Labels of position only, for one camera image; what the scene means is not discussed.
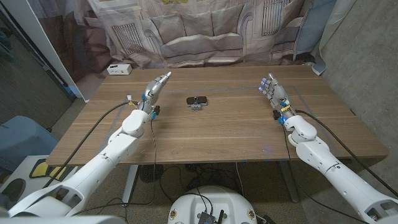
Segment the chair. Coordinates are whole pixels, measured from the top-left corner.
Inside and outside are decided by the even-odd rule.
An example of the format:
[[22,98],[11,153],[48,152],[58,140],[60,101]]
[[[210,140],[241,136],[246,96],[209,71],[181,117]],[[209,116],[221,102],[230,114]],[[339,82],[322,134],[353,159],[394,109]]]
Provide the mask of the chair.
[[34,120],[15,116],[0,126],[0,167],[14,172],[31,155],[49,155],[58,139]]

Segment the white robotic arm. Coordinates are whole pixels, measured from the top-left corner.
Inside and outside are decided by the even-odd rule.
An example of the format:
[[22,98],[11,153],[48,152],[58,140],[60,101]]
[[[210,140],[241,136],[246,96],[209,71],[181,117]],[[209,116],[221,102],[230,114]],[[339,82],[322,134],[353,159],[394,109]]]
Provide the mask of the white robotic arm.
[[292,132],[288,139],[296,147],[298,157],[321,172],[362,220],[368,223],[398,223],[398,200],[378,192],[342,164],[317,136],[315,127],[295,114],[287,94],[271,73],[261,85],[259,90],[275,109],[274,118]]
[[83,210],[91,194],[108,174],[137,149],[138,139],[144,134],[143,126],[151,116],[154,118],[154,104],[170,76],[171,72],[148,84],[139,103],[140,110],[132,111],[98,155],[68,180],[40,189],[22,199],[8,211],[9,216],[69,217]]

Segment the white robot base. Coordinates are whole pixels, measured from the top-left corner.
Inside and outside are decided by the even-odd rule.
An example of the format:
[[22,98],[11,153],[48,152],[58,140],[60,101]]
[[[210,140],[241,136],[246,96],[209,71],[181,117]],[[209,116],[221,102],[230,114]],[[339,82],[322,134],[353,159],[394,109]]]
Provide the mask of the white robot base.
[[224,211],[222,224],[252,224],[257,223],[253,206],[242,195],[226,187],[208,185],[188,191],[179,197],[170,208],[168,224],[210,223],[200,220],[202,212],[210,215],[211,205],[213,220],[219,223],[221,210]]

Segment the black cable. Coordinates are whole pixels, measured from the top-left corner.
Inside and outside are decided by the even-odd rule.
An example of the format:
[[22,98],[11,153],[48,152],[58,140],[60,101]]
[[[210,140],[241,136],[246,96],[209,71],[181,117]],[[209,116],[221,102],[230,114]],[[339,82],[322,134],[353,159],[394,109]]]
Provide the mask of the black cable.
[[237,190],[237,192],[240,192],[241,195],[243,194],[241,188],[239,187],[239,184],[238,184],[237,181],[236,181],[236,174],[235,174],[234,172],[232,172],[232,171],[230,171],[230,170],[223,170],[223,169],[218,169],[218,168],[215,169],[215,168],[212,168],[212,167],[208,167],[208,168],[202,168],[201,166],[199,166],[199,167],[200,167],[200,169],[201,169],[203,172],[213,172],[213,171],[223,172],[223,173],[225,174],[225,176],[227,176],[230,180],[233,181],[233,183],[234,183],[234,185],[235,185],[235,189]]
[[207,201],[209,201],[209,203],[210,203],[210,206],[211,206],[210,215],[213,214],[213,204],[211,203],[211,201],[210,201],[206,196],[204,196],[204,195],[199,195],[199,194],[196,194],[196,193],[185,193],[185,194],[183,194],[183,195],[181,195],[181,196],[184,196],[184,195],[196,195],[196,196],[204,197],[204,198],[207,199]]
[[112,112],[113,110],[115,110],[116,108],[119,108],[120,106],[126,105],[129,102],[123,102],[117,106],[114,106],[113,108],[111,108],[110,110],[108,110],[108,112],[106,112],[104,115],[102,115],[102,117],[94,124],[94,126],[88,131],[88,133],[86,134],[86,136],[80,141],[79,145],[77,145],[76,149],[70,154],[70,156],[68,157],[68,159],[66,159],[66,161],[62,164],[61,168],[51,177],[51,179],[44,185],[43,188],[48,187],[52,181],[59,175],[59,173],[63,170],[63,168],[65,168],[67,166],[67,164],[69,163],[69,161],[72,159],[72,157],[76,154],[76,152],[79,150],[80,146],[84,143],[84,141],[86,141],[86,139],[88,138],[88,136],[94,131],[95,127],[97,127],[97,125],[102,121],[102,119],[104,119],[104,117],[106,115],[108,115],[110,112]]
[[[171,167],[168,167],[166,170],[163,171],[163,174],[164,174],[167,170],[169,170],[169,169],[171,169],[171,168],[177,168],[177,169],[178,169],[178,171],[179,171],[179,176],[180,176],[180,184],[181,184],[181,187],[185,190],[185,188],[184,188],[184,186],[183,186],[183,184],[182,184],[182,182],[181,182],[181,169],[180,169],[178,166],[171,166]],[[160,189],[163,191],[163,194],[164,194],[172,203],[174,203],[174,201],[167,195],[167,193],[166,193],[165,190],[163,189],[163,186],[162,186],[162,176],[163,176],[163,174],[162,174],[162,175],[160,176],[160,178],[159,178]],[[202,200],[203,200],[203,198],[207,199],[207,201],[209,201],[209,203],[210,203],[210,205],[211,205],[210,215],[213,214],[213,204],[211,203],[211,201],[210,201],[206,196],[201,195],[200,193],[199,193],[199,194],[196,194],[196,193],[185,193],[185,194],[183,194],[183,195],[197,195],[197,196],[202,197],[202,198],[201,198]]]
[[198,194],[199,194],[199,196],[200,196],[201,200],[202,200],[202,201],[203,201],[203,203],[205,204],[205,213],[207,214],[207,206],[206,206],[205,199],[203,199],[203,196],[200,194],[200,192],[199,192],[199,188],[198,188],[198,187],[197,187],[197,191],[198,191]]
[[[154,179],[155,179],[155,168],[156,168],[156,142],[155,142],[155,133],[154,133],[154,129],[152,128],[152,120],[150,121],[150,130],[152,131],[152,136],[154,137],[154,150],[155,150]],[[101,212],[104,210],[104,208],[106,208],[106,207],[115,206],[115,205],[123,205],[123,207],[124,207],[125,210],[126,210],[126,218],[125,218],[125,219],[126,219],[126,222],[127,222],[127,224],[128,224],[128,221],[127,221],[127,206],[128,206],[128,205],[150,205],[150,204],[155,200],[155,194],[156,194],[156,191],[155,191],[155,182],[154,182],[154,196],[153,196],[152,200],[151,200],[150,202],[148,202],[148,203],[134,203],[134,202],[124,203],[122,199],[120,199],[120,198],[114,198],[114,199],[108,201],[105,205],[102,205],[102,206],[99,206],[99,207],[95,207],[95,208],[87,208],[87,209],[84,209],[84,210],[82,210],[82,211],[80,211],[80,212],[76,212],[76,213],[73,214],[72,216],[75,216],[75,215],[78,215],[78,214],[81,214],[81,213],[83,213],[83,212],[87,212],[87,211],[90,211],[90,210],[94,210],[94,209],[97,209],[97,208],[102,208],[102,209],[97,213],[97,215],[98,215],[98,214],[101,213]],[[113,200],[116,200],[116,199],[119,199],[120,201],[122,201],[122,203],[109,204],[109,203],[111,203]]]
[[[114,199],[108,201],[106,205],[108,205],[109,203],[111,203],[112,201],[114,201],[116,199],[118,199],[121,202],[123,202],[123,200],[121,198],[114,198]],[[105,209],[105,207],[103,207],[99,212],[97,212],[97,215],[99,215],[104,209]],[[124,207],[124,213],[125,213],[124,217],[121,216],[121,215],[118,215],[118,217],[124,218],[124,221],[126,221],[126,223],[129,224],[129,221],[127,220],[127,207]]]
[[377,174],[375,174],[367,165],[365,165],[364,163],[362,163],[358,157],[355,156],[355,154],[353,152],[351,152],[350,149],[348,149],[348,147],[333,133],[333,131],[331,131],[331,129],[329,129],[325,124],[323,124],[320,120],[318,120],[316,117],[314,117],[313,115],[302,111],[302,110],[296,110],[297,113],[303,113],[307,116],[309,116],[310,118],[314,119],[316,122],[318,122],[320,125],[322,125],[345,149],[346,151],[359,163],[361,164],[361,166],[366,169],[370,174],[372,174],[372,176],[374,178],[376,178],[382,185],[384,185],[391,193],[393,193],[396,197],[398,197],[398,193],[392,188],[390,187],[390,185],[388,185],[387,183],[385,183]]
[[178,166],[170,166],[170,167],[168,167],[166,170],[164,170],[163,171],[163,173],[162,173],[162,175],[160,175],[160,177],[159,177],[159,185],[160,185],[160,189],[163,191],[163,194],[172,202],[172,203],[174,203],[174,201],[167,195],[167,193],[166,193],[166,191],[163,189],[163,187],[162,187],[162,177],[163,177],[163,174],[164,173],[166,173],[166,171],[168,171],[169,169],[171,169],[171,168],[177,168],[178,170],[179,170],[179,172],[180,172],[180,184],[181,184],[181,187],[185,190],[185,188],[184,188],[184,186],[182,185],[182,182],[181,182],[181,169],[178,167]]
[[309,194],[307,194],[306,191],[304,191],[303,188],[301,188],[300,184],[299,184],[299,183],[295,180],[295,178],[294,178],[294,172],[293,172],[292,163],[291,163],[291,162],[292,162],[292,159],[291,159],[291,157],[290,157],[289,147],[288,147],[288,145],[287,145],[287,140],[286,140],[285,127],[284,127],[283,125],[282,125],[282,129],[284,130],[284,139],[285,139],[287,154],[289,155],[289,165],[290,165],[290,170],[291,170],[291,172],[292,172],[293,181],[297,184],[297,186],[299,187],[299,189],[300,189],[306,196],[308,196],[311,200],[313,200],[313,201],[316,202],[317,204],[322,205],[323,207],[328,208],[328,209],[330,209],[330,210],[332,210],[332,211],[334,211],[334,212],[337,212],[337,213],[340,213],[340,214],[345,215],[345,216],[347,216],[347,217],[350,217],[350,218],[352,218],[352,219],[355,219],[355,220],[357,220],[357,221],[359,221],[359,222],[369,224],[368,222],[362,221],[362,220],[360,220],[360,219],[358,219],[358,218],[352,217],[351,215],[348,215],[348,214],[346,214],[346,213],[344,213],[344,212],[341,212],[341,211],[339,211],[339,210],[336,210],[336,209],[334,209],[334,208],[331,208],[331,207],[329,207],[329,206],[327,206],[327,205],[324,205],[324,204],[318,202],[317,200],[315,200],[314,198],[312,198]]
[[[114,198],[114,199],[112,199],[112,200],[109,200],[105,205],[109,205],[109,203],[113,202],[113,201],[116,200],[116,199],[119,199],[120,201],[123,202],[123,200],[122,200],[121,198],[116,197],[116,198]],[[105,207],[103,207],[99,212],[97,212],[96,215],[99,215],[104,209],[105,209]]]

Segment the wooden table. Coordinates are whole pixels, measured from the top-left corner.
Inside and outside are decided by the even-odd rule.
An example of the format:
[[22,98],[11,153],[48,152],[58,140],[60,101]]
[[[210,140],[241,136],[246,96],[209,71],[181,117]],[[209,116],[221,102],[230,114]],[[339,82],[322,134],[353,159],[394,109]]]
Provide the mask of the wooden table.
[[[286,160],[282,127],[272,119],[272,107],[257,90],[268,72],[285,88],[295,109],[314,114],[358,157],[387,155],[387,149],[311,67],[290,65],[150,69],[134,70],[127,76],[108,76],[49,155],[47,163],[62,164],[102,114],[123,102],[128,93],[139,101],[146,85],[168,71],[172,76],[157,102],[160,115],[153,120],[158,164]],[[186,104],[190,96],[207,96],[208,106],[192,112]],[[69,165],[80,166],[93,158],[133,109],[134,106],[126,105],[105,117]],[[336,157],[349,157],[323,128],[303,117],[318,129],[318,135]],[[289,146],[289,150],[292,158],[297,159],[294,147]],[[149,124],[138,150],[122,163],[154,163]]]

